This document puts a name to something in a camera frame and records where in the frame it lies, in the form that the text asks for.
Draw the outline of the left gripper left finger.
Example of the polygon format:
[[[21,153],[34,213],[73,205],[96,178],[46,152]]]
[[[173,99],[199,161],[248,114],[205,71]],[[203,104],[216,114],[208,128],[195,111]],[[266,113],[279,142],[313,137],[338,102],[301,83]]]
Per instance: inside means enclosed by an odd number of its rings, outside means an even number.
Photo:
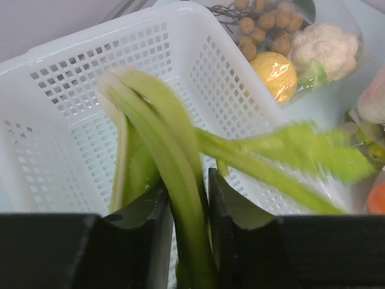
[[[154,188],[106,217],[1,215],[2,288],[166,288],[172,220]]]

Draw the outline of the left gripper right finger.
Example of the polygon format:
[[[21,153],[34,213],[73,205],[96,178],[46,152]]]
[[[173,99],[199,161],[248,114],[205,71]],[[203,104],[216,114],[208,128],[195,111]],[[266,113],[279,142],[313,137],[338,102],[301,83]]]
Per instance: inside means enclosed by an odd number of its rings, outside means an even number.
[[[208,170],[221,288],[383,288],[384,217],[274,216]]]

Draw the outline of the fake celery stalk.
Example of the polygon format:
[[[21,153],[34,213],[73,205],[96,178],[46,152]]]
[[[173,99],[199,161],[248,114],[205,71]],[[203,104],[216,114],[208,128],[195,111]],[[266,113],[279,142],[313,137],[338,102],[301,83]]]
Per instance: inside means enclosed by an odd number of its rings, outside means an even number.
[[[322,132],[312,123],[294,122],[268,133],[226,139],[198,128],[163,80],[133,67],[107,70],[94,92],[117,127],[110,207],[131,203],[163,180],[176,228],[177,280],[184,288],[219,286],[202,155],[213,158],[223,175],[234,168],[320,214],[343,214],[344,210],[284,172],[284,166],[313,178],[329,173],[344,184],[357,183],[375,172],[340,129]]]

